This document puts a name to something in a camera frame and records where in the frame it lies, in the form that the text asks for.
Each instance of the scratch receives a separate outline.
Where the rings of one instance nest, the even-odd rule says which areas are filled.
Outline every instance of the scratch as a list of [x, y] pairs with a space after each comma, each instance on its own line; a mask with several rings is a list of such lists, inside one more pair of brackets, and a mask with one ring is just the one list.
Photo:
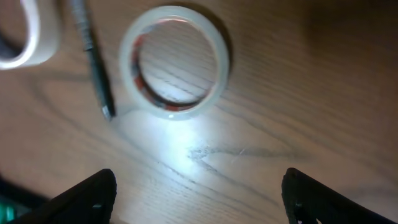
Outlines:
[[231, 160], [231, 164], [233, 164], [233, 163], [238, 159], [238, 157], [239, 157], [240, 155], [242, 155], [242, 153], [245, 152], [245, 150], [246, 150], [247, 148], [248, 148], [247, 146], [244, 147], [244, 148], [241, 150], [241, 152]]

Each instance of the black pen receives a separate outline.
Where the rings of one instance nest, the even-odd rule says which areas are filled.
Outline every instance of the black pen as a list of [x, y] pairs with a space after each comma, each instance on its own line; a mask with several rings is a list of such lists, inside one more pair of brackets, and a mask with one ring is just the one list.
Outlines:
[[76, 25], [83, 37], [84, 50], [87, 53], [91, 65], [91, 75], [94, 89], [100, 103], [102, 113], [107, 120], [115, 116], [112, 91], [106, 69], [101, 58], [98, 46], [96, 45], [92, 28], [88, 20], [85, 0], [71, 0]]

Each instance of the wood grain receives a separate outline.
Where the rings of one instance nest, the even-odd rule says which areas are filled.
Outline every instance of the wood grain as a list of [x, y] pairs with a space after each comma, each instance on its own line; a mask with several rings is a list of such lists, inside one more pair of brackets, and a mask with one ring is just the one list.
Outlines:
[[[0, 30], [24, 40], [13, 2], [0, 2]], [[115, 223], [287, 223], [280, 185], [286, 169], [296, 167], [398, 222], [398, 2], [184, 3], [223, 21], [234, 63], [217, 104], [180, 122], [140, 110], [118, 70], [126, 29], [164, 4], [175, 3], [90, 1], [119, 113], [108, 123], [70, 8], [60, 3], [58, 53], [38, 67], [0, 72], [3, 177], [54, 197], [111, 168], [118, 181]], [[211, 78], [200, 70], [211, 71], [211, 56], [184, 35], [161, 42], [175, 36], [167, 32], [146, 43], [146, 69], [164, 75], [159, 88], [175, 100], [194, 100], [211, 84], [195, 82]], [[176, 44], [183, 57], [175, 56]]]

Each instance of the tape roll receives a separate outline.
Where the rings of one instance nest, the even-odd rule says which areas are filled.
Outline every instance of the tape roll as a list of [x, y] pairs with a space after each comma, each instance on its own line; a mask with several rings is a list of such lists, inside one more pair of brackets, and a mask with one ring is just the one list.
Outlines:
[[0, 57], [0, 70], [45, 62], [60, 43], [60, 18], [54, 0], [21, 0], [21, 5], [27, 21], [27, 43], [17, 57]]
[[[168, 21], [188, 22], [202, 32], [217, 62], [215, 84], [204, 98], [189, 105], [176, 105], [155, 94], [145, 82], [139, 66], [139, 51], [145, 35]], [[129, 95], [141, 108], [161, 118], [183, 120], [202, 113], [222, 94], [229, 73], [228, 49], [216, 27], [203, 15], [185, 7], [162, 6], [145, 12], [128, 29], [120, 48], [119, 66]]]

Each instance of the pen tip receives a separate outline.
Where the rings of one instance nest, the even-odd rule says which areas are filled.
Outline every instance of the pen tip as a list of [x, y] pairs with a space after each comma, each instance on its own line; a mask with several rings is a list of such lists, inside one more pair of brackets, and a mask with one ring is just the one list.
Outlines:
[[102, 113], [104, 114], [105, 119], [108, 121], [112, 120], [112, 114], [107, 106], [102, 107]]

